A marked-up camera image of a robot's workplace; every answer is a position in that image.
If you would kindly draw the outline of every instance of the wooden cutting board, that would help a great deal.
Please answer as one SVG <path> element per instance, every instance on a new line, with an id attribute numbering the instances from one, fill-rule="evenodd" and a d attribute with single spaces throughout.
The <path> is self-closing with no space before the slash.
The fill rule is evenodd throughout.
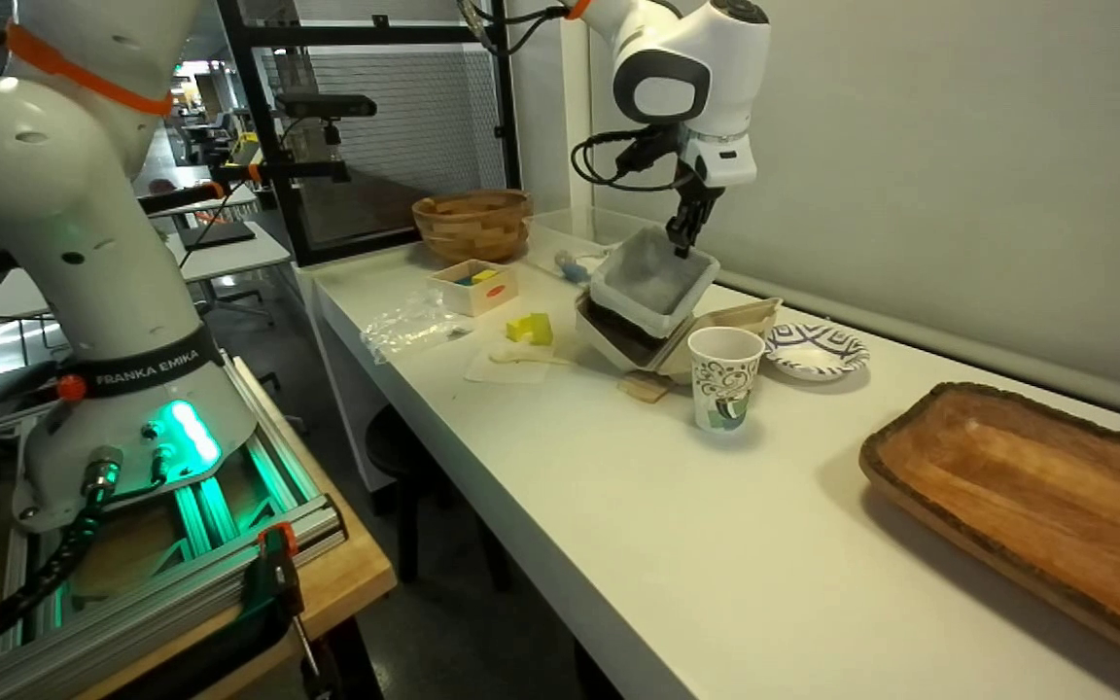
<path id="1" fill-rule="evenodd" d="M 870 492 L 1120 642 L 1120 436 L 1027 397 L 939 384 L 865 444 Z"/>

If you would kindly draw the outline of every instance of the green light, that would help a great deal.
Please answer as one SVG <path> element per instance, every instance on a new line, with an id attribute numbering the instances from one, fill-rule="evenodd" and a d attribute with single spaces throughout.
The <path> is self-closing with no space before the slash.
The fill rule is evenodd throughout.
<path id="1" fill-rule="evenodd" d="M 186 453 L 193 454 L 193 466 L 197 466 L 197 471 L 209 471 L 223 453 L 218 453 L 206 419 L 193 414 L 193 405 L 171 402 L 171 405 L 165 408 L 165 415 L 169 415 L 169 423 L 179 430 Z"/>

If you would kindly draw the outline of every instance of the basket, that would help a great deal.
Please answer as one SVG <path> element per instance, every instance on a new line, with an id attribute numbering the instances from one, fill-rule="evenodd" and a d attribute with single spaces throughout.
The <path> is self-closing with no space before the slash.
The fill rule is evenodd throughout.
<path id="1" fill-rule="evenodd" d="M 472 191 L 411 202 L 421 242 L 445 261 L 514 261 L 525 255 L 530 198 L 523 191 Z"/>

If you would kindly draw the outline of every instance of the white cup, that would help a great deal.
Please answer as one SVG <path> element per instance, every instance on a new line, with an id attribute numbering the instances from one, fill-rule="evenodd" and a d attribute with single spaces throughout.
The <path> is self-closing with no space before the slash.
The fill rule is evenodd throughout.
<path id="1" fill-rule="evenodd" d="M 748 430 L 760 358 L 768 343 L 748 326 L 700 326 L 687 336 L 694 353 L 694 423 L 707 436 Z"/>

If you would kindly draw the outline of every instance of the plate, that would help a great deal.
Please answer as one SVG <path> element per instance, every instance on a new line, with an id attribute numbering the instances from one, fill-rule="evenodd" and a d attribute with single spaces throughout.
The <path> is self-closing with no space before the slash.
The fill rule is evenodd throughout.
<path id="1" fill-rule="evenodd" d="M 768 361 L 801 380 L 841 380 L 866 361 L 866 349 L 836 326 L 778 322 L 768 330 Z"/>

